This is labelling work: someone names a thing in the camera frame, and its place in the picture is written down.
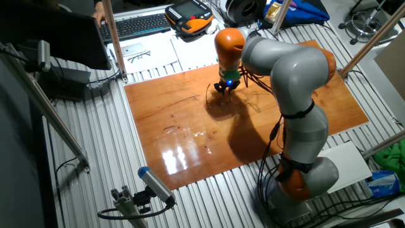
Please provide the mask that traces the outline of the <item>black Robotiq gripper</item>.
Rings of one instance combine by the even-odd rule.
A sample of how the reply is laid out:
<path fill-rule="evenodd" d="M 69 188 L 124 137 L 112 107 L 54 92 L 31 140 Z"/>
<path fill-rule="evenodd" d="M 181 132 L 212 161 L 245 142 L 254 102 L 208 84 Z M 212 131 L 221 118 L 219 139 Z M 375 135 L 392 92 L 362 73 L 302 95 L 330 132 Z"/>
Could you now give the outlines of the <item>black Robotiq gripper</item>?
<path fill-rule="evenodd" d="M 221 79 L 219 83 L 215 83 L 214 87 L 216 91 L 222 95 L 226 94 L 231 96 L 234 93 L 234 90 L 240 85 L 239 79 Z"/>

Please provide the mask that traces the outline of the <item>person's hand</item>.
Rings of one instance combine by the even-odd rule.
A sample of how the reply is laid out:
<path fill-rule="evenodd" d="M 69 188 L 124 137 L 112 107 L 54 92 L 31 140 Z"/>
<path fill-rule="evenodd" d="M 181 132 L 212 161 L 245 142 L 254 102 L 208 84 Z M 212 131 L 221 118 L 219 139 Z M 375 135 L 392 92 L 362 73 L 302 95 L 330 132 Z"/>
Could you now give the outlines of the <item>person's hand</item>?
<path fill-rule="evenodd" d="M 92 17 L 96 20 L 98 27 L 101 27 L 101 22 L 106 19 L 103 2 L 101 0 L 94 0 L 95 12 Z"/>

